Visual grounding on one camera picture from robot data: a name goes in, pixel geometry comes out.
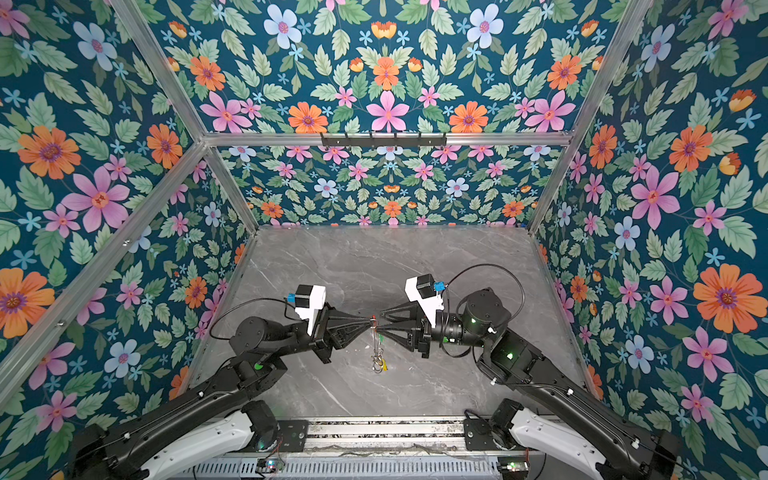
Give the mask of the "metal keyring with red handle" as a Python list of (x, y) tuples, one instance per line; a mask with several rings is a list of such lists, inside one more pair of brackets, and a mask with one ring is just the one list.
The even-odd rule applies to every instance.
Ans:
[(378, 333), (378, 321), (375, 316), (371, 318), (371, 333), (372, 333), (372, 359), (374, 363), (378, 363), (382, 358), (382, 346)]

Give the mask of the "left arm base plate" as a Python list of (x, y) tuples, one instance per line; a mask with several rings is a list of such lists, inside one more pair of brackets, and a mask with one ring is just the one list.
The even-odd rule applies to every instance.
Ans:
[(308, 440), (310, 422), (307, 420), (278, 420), (270, 453), (300, 453)]

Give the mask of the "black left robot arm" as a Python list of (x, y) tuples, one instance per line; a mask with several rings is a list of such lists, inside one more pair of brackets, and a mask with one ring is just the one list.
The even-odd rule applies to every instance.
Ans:
[(278, 440), (278, 423), (259, 400), (285, 374), (284, 356), (315, 352), (324, 363), (372, 327), (372, 320), (325, 306), (314, 330), (295, 322), (282, 325), (251, 316), (230, 338), (233, 357), (200, 385), (150, 413), (123, 425), (104, 429), (91, 425), (76, 435), (65, 470), (68, 479), (146, 479), (146, 461), (160, 450), (224, 413), (239, 412), (251, 421), (251, 445), (271, 449)]

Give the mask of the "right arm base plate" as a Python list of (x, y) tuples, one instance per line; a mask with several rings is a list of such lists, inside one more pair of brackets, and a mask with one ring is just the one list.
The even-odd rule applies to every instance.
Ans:
[(474, 410), (464, 410), (464, 440), (468, 451), (510, 451), (517, 447), (510, 431)]

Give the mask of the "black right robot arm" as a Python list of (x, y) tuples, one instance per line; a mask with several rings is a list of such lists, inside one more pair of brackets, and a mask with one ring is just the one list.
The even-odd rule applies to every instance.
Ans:
[(432, 344), (479, 347), (475, 364), (497, 385), (534, 400), (550, 421), (511, 401), (490, 422), (496, 435), (538, 450), (592, 479), (669, 479), (680, 440), (653, 433), (602, 404), (562, 373), (544, 353), (509, 328), (511, 313), (490, 288), (469, 294), (450, 313), (438, 298), (415, 300), (381, 313), (381, 335), (422, 356)]

